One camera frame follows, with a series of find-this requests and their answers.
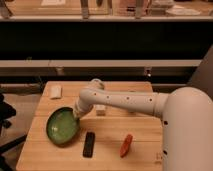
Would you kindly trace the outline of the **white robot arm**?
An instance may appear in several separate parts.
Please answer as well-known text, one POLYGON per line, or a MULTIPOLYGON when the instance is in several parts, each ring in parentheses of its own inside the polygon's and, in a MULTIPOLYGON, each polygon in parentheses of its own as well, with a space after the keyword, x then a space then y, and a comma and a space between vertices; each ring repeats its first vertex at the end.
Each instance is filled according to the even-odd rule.
POLYGON ((79 92, 74 116, 95 105, 117 107, 162 121, 163 171, 213 171, 213 100, 202 90, 182 87, 171 93, 107 91, 91 80, 79 92))

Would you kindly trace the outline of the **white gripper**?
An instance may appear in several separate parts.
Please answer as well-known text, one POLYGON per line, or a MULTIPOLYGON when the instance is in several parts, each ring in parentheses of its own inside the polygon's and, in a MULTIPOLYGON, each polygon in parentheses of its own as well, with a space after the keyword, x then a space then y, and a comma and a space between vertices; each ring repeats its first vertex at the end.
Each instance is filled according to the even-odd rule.
POLYGON ((91 105, 78 98, 73 106, 73 115, 76 119, 84 117, 91 111, 91 105))

